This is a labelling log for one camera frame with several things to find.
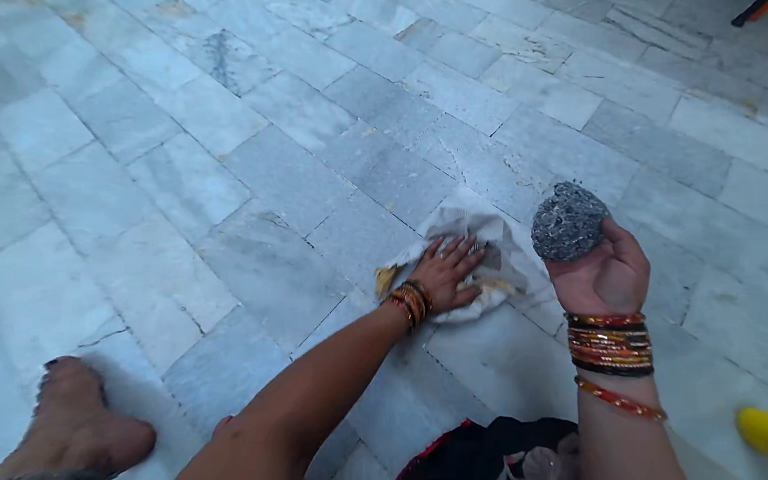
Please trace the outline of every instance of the clothing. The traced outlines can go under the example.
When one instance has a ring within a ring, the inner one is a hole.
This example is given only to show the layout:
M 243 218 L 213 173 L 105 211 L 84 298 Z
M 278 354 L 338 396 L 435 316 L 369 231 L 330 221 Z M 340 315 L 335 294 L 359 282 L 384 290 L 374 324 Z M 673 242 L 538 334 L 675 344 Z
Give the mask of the clothing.
M 497 417 L 487 427 L 467 419 L 417 455 L 397 480 L 561 480 L 576 475 L 577 424 Z

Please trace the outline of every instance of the floor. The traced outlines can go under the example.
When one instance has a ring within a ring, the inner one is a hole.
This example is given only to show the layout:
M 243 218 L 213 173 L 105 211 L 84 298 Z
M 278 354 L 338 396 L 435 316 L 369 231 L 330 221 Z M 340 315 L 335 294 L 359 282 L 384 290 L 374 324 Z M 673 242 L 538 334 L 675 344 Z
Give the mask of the floor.
M 0 0 L 0 459 L 83 355 L 173 478 L 212 426 L 368 312 L 442 202 L 582 180 L 653 264 L 690 478 L 768 478 L 768 16 L 749 0 Z M 463 418 L 575 420 L 532 288 L 388 358 L 310 478 L 392 478 Z

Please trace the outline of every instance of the hand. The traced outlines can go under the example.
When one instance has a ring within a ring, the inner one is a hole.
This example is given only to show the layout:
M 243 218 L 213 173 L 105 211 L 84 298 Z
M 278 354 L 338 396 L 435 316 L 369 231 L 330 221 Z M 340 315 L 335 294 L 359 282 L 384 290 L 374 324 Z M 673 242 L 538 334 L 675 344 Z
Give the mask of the hand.
M 571 263 L 546 261 L 549 279 L 565 311 L 637 313 L 648 294 L 650 262 L 633 234 L 603 220 L 603 243 Z
M 438 238 L 426 248 L 420 263 L 408 277 L 409 280 L 419 282 L 432 297 L 432 313 L 448 312 L 469 305 L 482 292 L 475 286 L 456 290 L 458 284 L 467 278 L 485 255 L 484 249 L 467 255 L 475 242 L 475 236 L 468 237 L 466 241 L 463 236 L 459 236 L 438 253 L 443 244 L 443 238 Z

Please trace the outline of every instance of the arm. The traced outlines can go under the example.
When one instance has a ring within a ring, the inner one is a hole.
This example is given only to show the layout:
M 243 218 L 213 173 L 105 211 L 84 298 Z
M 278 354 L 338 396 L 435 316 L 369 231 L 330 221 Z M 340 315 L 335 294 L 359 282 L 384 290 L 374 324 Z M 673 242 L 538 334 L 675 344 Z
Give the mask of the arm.
M 461 240 L 439 255 L 443 240 L 434 242 L 411 273 L 432 296 L 432 312 L 467 305 L 479 294 L 456 292 L 484 254 L 467 256 L 475 239 Z M 403 310 L 386 302 L 316 345 L 271 380 L 179 478 L 302 478 L 409 327 Z
M 571 313 L 639 312 L 648 292 L 650 265 L 635 237 L 612 219 L 603 221 L 604 243 L 569 264 L 547 262 L 561 306 Z M 654 376 L 577 373 L 603 388 L 660 407 Z M 580 454 L 584 480 L 685 479 L 665 427 L 627 413 L 582 389 Z

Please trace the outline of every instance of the bangle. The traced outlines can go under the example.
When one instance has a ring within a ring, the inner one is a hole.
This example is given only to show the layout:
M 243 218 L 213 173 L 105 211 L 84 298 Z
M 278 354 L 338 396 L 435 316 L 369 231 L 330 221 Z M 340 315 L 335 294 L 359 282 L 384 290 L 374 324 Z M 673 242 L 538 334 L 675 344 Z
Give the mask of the bangle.
M 666 414 L 666 411 L 663 410 L 662 408 L 649 407 L 637 401 L 630 400 L 629 398 L 620 396 L 611 390 L 607 390 L 605 388 L 601 388 L 596 384 L 592 384 L 592 382 L 589 382 L 588 380 L 586 380 L 585 378 L 582 378 L 579 375 L 575 376 L 573 378 L 573 381 L 576 382 L 577 385 L 582 390 L 589 392 L 593 396 L 603 401 L 606 401 L 608 403 L 611 403 L 615 407 L 618 407 L 626 412 L 632 413 L 636 416 L 643 417 L 648 420 L 654 420 L 656 422 L 664 422 L 668 420 L 668 415 Z

